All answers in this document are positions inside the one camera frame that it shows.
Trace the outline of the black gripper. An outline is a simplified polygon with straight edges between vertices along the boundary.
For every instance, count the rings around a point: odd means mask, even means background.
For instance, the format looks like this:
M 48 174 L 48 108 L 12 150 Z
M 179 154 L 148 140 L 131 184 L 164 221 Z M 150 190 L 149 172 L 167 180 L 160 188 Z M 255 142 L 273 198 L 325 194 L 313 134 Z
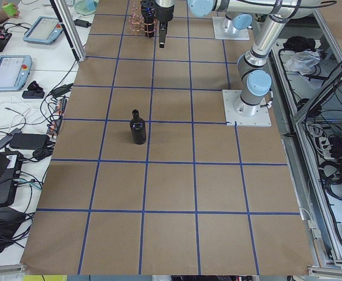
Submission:
M 167 22 L 173 19 L 174 6 L 162 7 L 158 4 L 155 5 L 156 18 L 159 21 L 159 47 L 165 47 L 165 40 L 167 36 Z

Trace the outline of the person hand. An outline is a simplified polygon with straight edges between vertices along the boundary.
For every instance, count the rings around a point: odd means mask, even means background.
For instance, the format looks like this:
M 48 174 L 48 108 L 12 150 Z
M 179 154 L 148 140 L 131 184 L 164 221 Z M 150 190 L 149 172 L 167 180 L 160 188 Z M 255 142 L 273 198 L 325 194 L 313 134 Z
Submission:
M 19 16 L 18 7 L 13 3 L 7 3 L 2 6 L 2 10 L 6 13 L 9 18 L 15 18 Z

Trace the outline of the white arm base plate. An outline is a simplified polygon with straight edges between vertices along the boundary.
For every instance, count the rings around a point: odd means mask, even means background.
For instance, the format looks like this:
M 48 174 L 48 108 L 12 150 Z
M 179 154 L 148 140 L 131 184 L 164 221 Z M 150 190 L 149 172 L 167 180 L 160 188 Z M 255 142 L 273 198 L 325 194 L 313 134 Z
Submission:
M 271 119 L 266 100 L 247 105 L 241 100 L 241 90 L 223 90 L 224 112 L 227 126 L 270 127 Z
M 213 17 L 212 21 L 215 39 L 241 41 L 250 40 L 248 29 L 235 28 L 232 20 L 228 20 L 224 17 Z

